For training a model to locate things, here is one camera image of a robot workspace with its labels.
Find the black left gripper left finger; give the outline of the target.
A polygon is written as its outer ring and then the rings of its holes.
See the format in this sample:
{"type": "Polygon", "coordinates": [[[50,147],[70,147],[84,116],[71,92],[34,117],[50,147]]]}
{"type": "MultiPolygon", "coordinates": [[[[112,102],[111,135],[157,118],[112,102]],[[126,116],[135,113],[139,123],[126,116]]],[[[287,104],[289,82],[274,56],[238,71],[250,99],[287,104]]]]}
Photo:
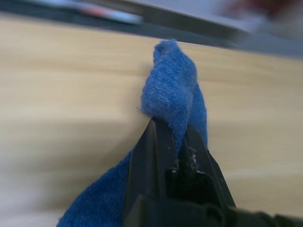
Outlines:
{"type": "Polygon", "coordinates": [[[169,199],[166,171],[175,167],[173,133],[159,119],[151,119],[135,145],[127,176],[124,227],[174,227],[181,223],[182,205],[169,199]]]}

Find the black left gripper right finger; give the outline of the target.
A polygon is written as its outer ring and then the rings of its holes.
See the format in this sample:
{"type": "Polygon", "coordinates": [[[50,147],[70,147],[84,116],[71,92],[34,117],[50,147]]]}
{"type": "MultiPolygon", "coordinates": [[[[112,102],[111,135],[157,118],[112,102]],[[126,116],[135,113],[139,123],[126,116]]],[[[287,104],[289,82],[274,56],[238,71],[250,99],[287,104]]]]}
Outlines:
{"type": "Polygon", "coordinates": [[[179,154],[179,198],[221,209],[236,206],[218,163],[192,126],[179,154]]]}

